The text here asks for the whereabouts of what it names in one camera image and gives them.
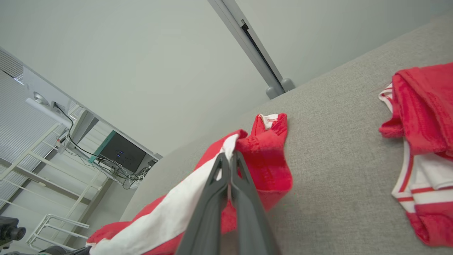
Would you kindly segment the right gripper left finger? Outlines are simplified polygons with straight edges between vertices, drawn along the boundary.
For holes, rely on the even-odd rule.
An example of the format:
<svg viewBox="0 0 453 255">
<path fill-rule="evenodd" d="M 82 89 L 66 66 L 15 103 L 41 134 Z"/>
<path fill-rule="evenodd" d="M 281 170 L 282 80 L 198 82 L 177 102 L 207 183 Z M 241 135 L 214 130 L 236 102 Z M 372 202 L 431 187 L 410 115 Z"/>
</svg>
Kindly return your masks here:
<svg viewBox="0 0 453 255">
<path fill-rule="evenodd" d="M 220 153 L 183 234 L 177 255 L 220 254 L 221 213 L 228 202 L 230 179 L 228 159 L 225 153 Z"/>
</svg>

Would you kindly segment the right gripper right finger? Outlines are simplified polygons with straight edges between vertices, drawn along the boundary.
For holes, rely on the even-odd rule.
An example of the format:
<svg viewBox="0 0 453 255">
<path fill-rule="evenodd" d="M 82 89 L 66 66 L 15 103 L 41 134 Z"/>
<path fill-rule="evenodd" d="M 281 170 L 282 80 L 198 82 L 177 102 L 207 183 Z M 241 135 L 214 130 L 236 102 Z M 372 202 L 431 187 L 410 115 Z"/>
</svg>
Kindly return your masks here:
<svg viewBox="0 0 453 255">
<path fill-rule="evenodd" d="M 265 209 L 241 152 L 231 159 L 231 199 L 236 208 L 238 254 L 279 255 Z"/>
</svg>

